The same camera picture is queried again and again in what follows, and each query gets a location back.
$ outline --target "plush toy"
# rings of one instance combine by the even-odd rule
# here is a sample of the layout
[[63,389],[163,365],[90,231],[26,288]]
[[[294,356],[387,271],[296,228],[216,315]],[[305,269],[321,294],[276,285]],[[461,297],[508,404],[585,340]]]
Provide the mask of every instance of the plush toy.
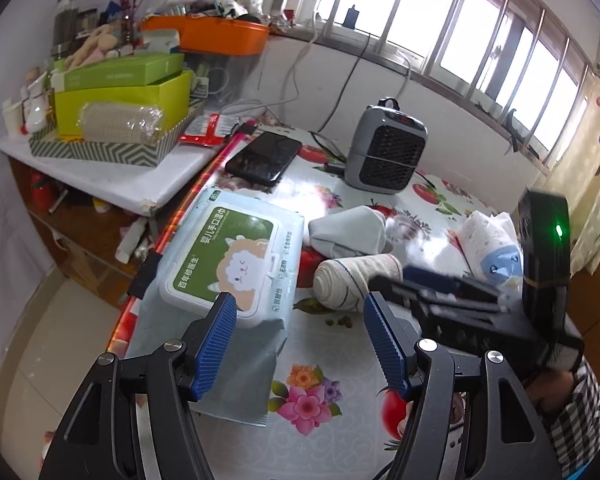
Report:
[[71,70],[104,59],[107,52],[118,44],[112,32],[110,25],[96,28],[82,46],[64,60],[64,69]]

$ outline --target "wipes lid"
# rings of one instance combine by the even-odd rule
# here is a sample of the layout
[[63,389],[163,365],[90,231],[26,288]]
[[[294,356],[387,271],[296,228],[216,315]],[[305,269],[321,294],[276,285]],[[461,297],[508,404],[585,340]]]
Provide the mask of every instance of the wipes lid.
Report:
[[260,322],[279,255],[272,250],[279,222],[266,214],[212,202],[200,215],[161,286],[175,306],[206,316],[221,291],[235,296],[238,321]]

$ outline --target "person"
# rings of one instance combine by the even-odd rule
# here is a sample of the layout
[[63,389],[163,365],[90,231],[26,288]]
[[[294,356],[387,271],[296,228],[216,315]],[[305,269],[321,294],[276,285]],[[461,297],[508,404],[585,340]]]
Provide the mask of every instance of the person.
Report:
[[580,472],[600,450],[600,384],[587,360],[576,373],[546,370],[525,387],[549,436],[562,477]]

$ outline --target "hand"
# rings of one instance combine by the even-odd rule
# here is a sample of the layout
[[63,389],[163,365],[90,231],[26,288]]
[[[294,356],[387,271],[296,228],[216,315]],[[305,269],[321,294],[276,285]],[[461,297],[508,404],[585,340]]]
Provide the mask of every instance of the hand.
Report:
[[547,370],[526,387],[526,394],[534,405],[545,413],[559,412],[569,403],[575,379],[571,372]]

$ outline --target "space heater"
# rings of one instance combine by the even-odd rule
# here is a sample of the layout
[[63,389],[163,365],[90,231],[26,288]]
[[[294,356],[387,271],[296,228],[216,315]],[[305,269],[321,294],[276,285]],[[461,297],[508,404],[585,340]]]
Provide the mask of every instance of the space heater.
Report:
[[403,114],[396,99],[381,99],[360,117],[347,157],[345,181],[375,193],[401,192],[408,186],[426,142],[424,124]]

